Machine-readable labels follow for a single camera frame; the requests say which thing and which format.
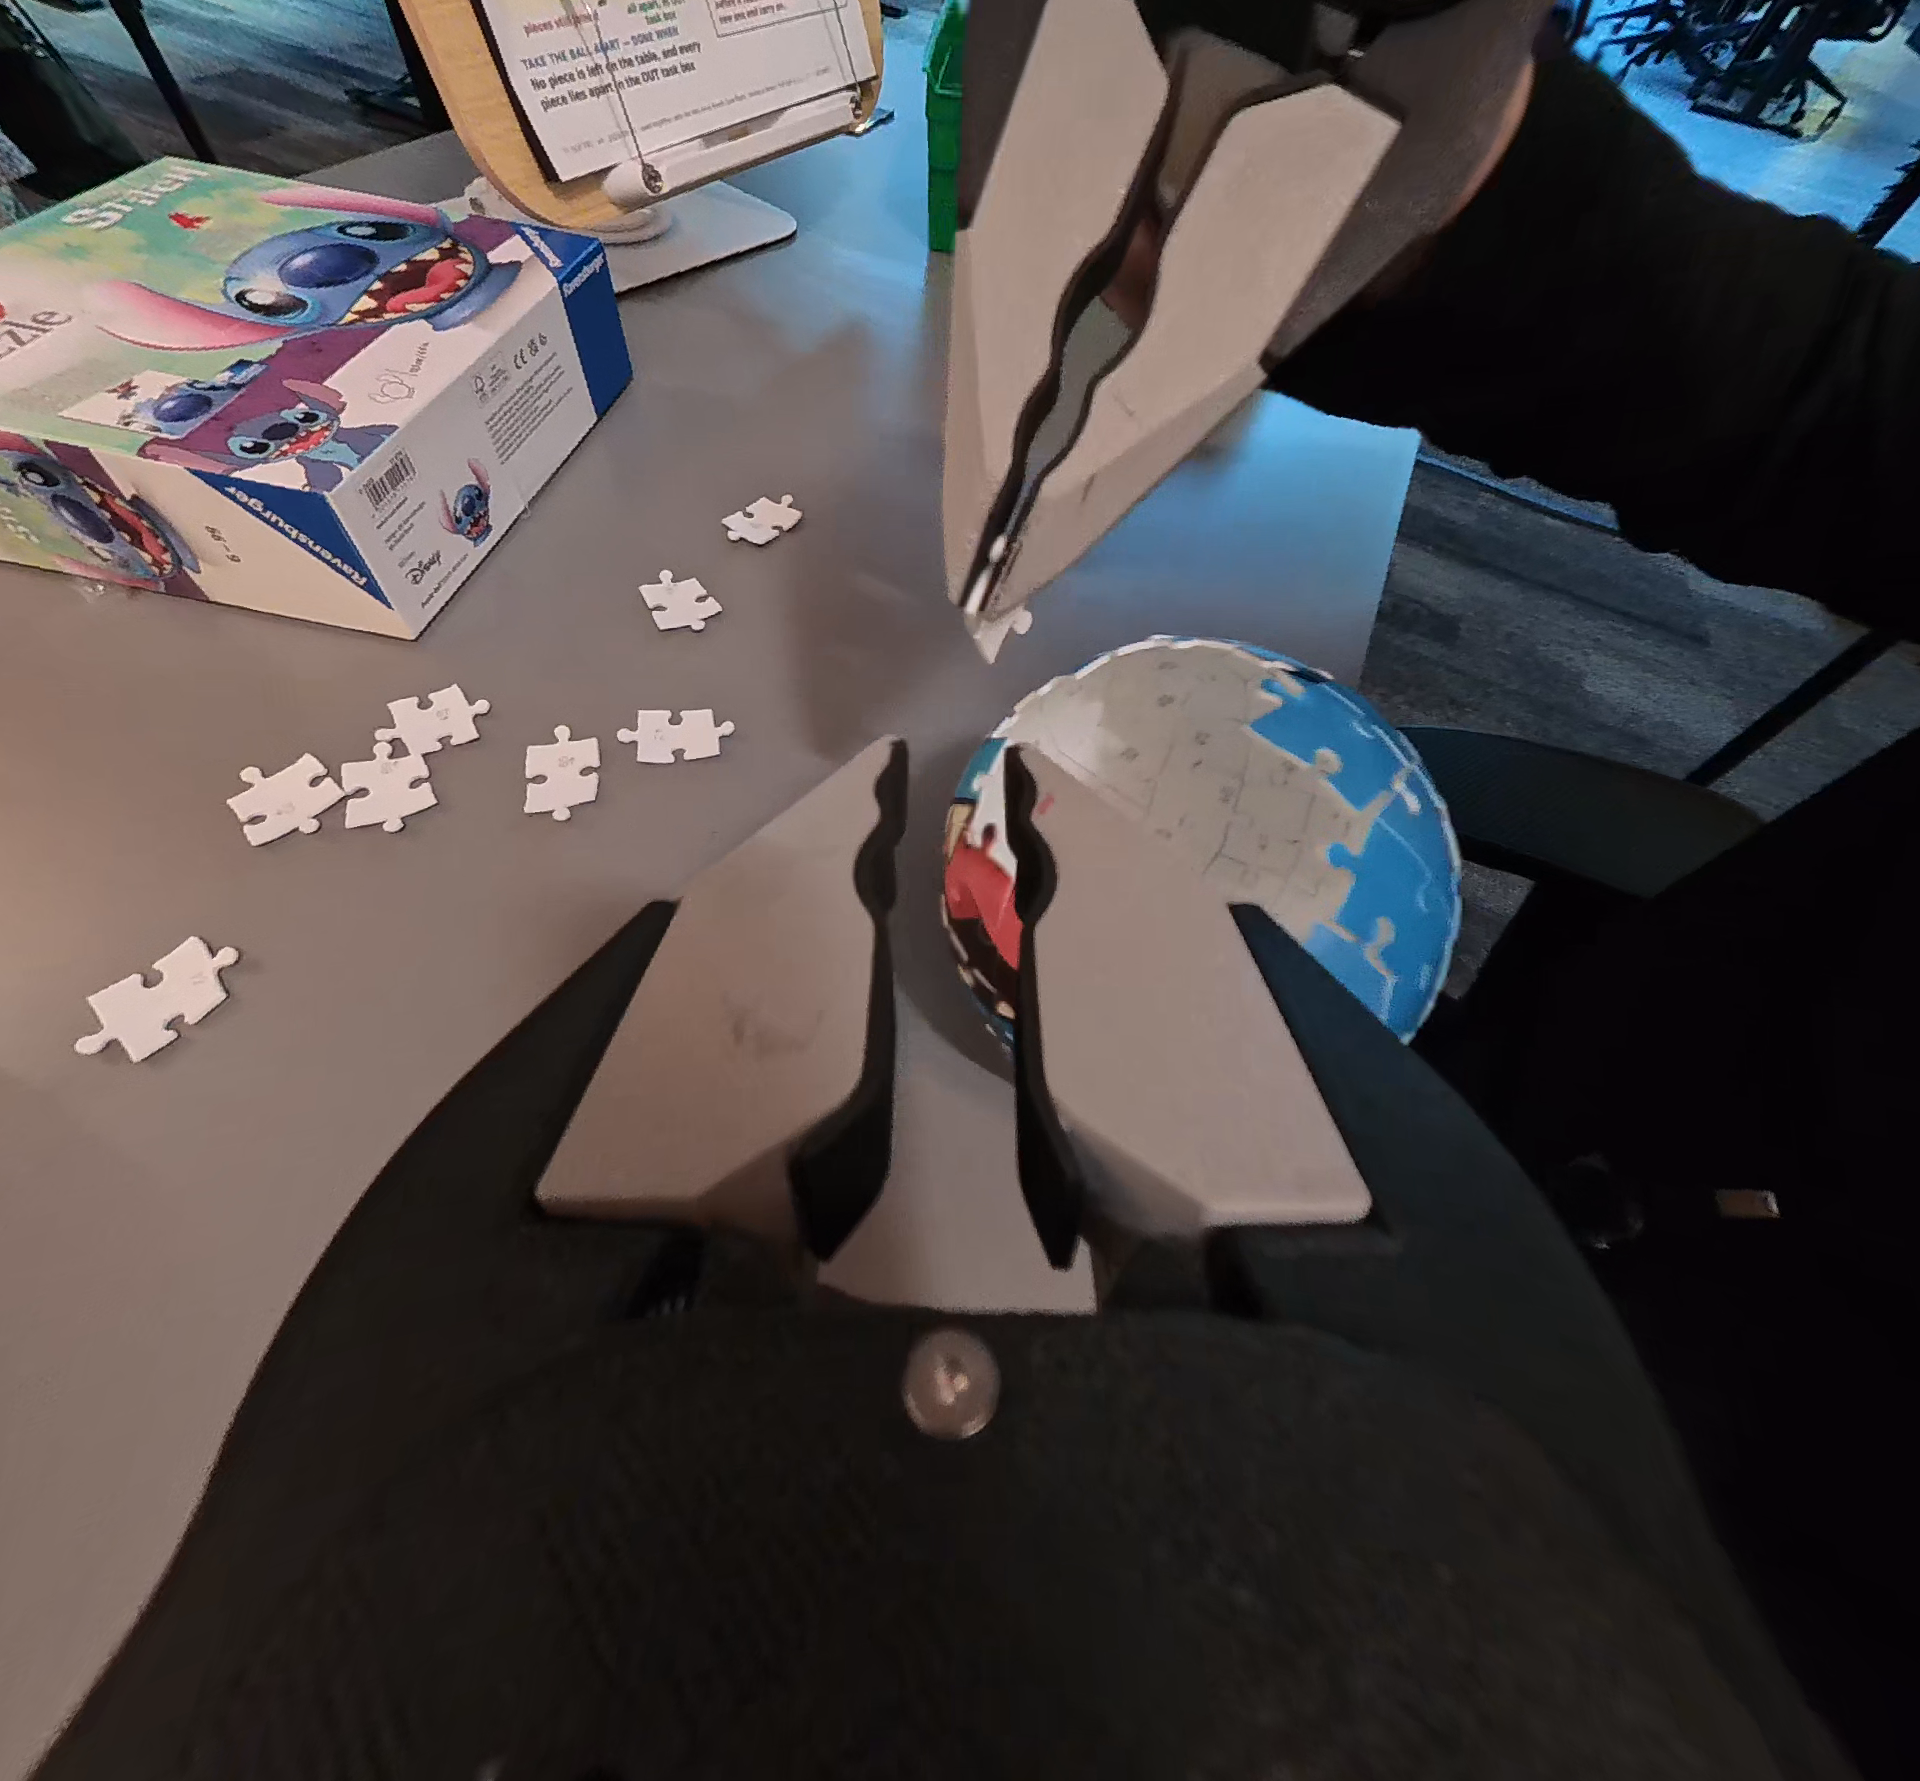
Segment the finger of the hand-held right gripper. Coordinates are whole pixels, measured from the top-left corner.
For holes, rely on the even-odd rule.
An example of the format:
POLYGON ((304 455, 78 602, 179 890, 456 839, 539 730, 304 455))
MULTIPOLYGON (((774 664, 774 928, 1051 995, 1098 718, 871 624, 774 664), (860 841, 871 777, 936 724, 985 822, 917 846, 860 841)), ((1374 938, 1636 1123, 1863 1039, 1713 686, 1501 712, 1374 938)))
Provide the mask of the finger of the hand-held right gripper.
POLYGON ((1010 533, 981 596, 988 619, 1076 563, 1257 389, 1261 355, 1398 130, 1332 83, 1249 100, 1223 122, 1160 237, 1143 326, 1010 533))
POLYGON ((957 230, 948 320, 948 594, 990 611, 1028 457, 1060 389, 1069 302, 1135 202, 1169 75, 1133 0, 1044 0, 957 230))

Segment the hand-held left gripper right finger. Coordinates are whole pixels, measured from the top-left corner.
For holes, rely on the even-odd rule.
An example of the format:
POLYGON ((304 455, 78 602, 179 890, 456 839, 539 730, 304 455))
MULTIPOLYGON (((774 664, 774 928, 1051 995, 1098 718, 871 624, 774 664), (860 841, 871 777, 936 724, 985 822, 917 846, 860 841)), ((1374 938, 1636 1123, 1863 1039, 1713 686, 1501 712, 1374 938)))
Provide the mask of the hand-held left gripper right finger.
POLYGON ((1363 1223, 1372 1193, 1228 905, 1042 751, 1004 751, 1000 793, 1018 1177, 1048 1264, 1363 1223))

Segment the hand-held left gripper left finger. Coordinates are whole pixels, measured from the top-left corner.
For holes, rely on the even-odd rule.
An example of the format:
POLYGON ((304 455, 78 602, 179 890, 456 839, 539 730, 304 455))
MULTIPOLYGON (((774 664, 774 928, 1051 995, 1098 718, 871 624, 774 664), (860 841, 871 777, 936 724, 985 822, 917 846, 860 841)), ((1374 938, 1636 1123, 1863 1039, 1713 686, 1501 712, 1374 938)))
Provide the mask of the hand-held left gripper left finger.
POLYGON ((892 1155, 890 913, 908 746, 875 739, 704 869, 538 1181, 544 1213, 829 1261, 892 1155))

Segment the blue puzzle ball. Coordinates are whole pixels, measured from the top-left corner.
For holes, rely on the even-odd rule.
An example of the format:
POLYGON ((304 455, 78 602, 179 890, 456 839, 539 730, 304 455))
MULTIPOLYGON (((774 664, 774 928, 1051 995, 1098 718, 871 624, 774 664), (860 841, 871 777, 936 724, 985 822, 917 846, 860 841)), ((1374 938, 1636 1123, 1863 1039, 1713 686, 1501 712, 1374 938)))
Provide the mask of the blue puzzle ball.
POLYGON ((1028 694, 948 805, 943 922, 1010 1047, 1022 930, 1003 754, 1055 758, 1231 905, 1257 905, 1412 1041, 1452 966, 1461 852, 1407 736, 1354 689, 1247 641, 1153 635, 1028 694))

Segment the white puzzle pieces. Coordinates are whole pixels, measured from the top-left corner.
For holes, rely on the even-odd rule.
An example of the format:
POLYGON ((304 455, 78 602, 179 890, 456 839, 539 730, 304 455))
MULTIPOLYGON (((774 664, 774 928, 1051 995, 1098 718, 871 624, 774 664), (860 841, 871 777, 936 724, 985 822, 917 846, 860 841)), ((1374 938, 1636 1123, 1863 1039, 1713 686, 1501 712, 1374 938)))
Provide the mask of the white puzzle pieces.
MULTIPOLYGON (((400 833, 413 814, 437 805, 430 754, 475 743, 477 722, 490 709, 488 699, 458 686, 395 699, 367 758, 335 771, 306 753, 268 775, 249 768, 228 811, 253 848, 318 833, 333 808, 344 808, 346 829, 400 833)), ((673 765, 717 757, 733 733, 733 719, 707 708, 642 709, 617 739, 643 765, 673 765)), ((598 774, 600 743, 558 724, 551 736, 522 751, 521 808, 564 822, 596 798, 598 774)), ((134 1064, 149 1059, 172 1045, 182 1025, 201 1023, 228 1000, 226 974, 238 958, 235 947, 212 947, 203 936, 186 936, 145 968, 89 995, 94 1025, 76 1039, 76 1052, 93 1056, 119 1049, 134 1064)))

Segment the white curved jigsaw piece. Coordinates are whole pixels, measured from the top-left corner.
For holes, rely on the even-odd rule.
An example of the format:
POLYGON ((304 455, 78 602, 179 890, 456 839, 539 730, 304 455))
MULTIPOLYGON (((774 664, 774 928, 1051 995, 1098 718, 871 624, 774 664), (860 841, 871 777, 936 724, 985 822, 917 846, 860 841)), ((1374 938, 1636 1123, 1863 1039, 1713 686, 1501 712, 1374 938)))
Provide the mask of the white curved jigsaw piece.
POLYGON ((1023 600, 988 611, 1000 581, 1000 570, 1004 565, 1010 545, 1011 533, 1003 532, 995 535, 992 544, 988 544, 979 555, 973 578, 968 581, 966 592, 961 594, 961 618, 968 635, 981 659, 988 664, 995 662, 1010 637, 1025 633, 1034 621, 1034 613, 1023 600))

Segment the person's right forearm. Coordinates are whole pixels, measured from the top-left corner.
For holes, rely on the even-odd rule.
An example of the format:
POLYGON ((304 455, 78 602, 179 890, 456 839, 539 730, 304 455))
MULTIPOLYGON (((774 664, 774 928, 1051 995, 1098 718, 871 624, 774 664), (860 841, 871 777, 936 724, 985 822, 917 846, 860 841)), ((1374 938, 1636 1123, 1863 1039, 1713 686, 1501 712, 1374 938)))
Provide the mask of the person's right forearm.
POLYGON ((1709 181, 1562 49, 1472 198, 1270 388, 1917 635, 1915 262, 1709 181))

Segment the cartoon printed puzzle box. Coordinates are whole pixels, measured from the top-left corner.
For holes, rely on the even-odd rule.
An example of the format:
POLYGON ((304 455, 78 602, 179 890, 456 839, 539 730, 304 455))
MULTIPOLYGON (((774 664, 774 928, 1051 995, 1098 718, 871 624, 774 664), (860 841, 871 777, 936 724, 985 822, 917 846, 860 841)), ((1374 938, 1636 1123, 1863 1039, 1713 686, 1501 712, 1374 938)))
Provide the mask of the cartoon printed puzzle box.
POLYGON ((155 159, 4 228, 1 557, 413 640, 629 380, 590 236, 155 159))

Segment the person's right hand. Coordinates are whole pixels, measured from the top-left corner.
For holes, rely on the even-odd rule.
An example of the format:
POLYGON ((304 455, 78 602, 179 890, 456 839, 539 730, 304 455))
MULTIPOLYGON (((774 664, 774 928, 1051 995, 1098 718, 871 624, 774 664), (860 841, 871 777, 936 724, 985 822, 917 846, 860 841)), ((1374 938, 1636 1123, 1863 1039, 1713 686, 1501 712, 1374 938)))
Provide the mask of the person's right hand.
POLYGON ((1154 303, 1163 236, 1163 215, 1153 207, 1143 209, 1127 236, 1109 280, 1099 294, 1101 303, 1128 333, 1139 333, 1144 326, 1154 303))

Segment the green plastic crate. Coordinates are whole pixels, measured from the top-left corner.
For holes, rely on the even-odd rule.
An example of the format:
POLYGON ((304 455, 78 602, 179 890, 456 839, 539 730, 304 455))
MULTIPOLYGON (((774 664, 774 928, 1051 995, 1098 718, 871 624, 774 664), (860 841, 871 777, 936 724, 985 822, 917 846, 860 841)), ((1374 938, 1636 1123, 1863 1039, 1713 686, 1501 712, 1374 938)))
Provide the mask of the green plastic crate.
POLYGON ((927 245, 950 255, 957 230, 961 65, 968 5, 948 0, 922 56, 927 245))

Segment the wooden document stand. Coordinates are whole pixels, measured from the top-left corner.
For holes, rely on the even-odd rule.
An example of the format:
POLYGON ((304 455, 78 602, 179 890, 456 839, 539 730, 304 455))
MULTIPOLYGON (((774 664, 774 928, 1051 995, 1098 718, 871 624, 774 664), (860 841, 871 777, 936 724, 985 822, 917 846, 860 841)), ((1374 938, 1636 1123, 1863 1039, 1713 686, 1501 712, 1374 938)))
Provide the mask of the wooden document stand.
POLYGON ((862 0, 879 75, 848 108, 791 106, 746 128, 665 155, 623 162, 596 178, 548 181, 480 29, 475 0, 398 0, 452 130, 474 164, 486 205, 522 224, 585 234, 609 245, 615 280, 647 285, 791 237, 793 218, 746 192, 739 178, 827 139, 860 133, 879 108, 877 0, 862 0))

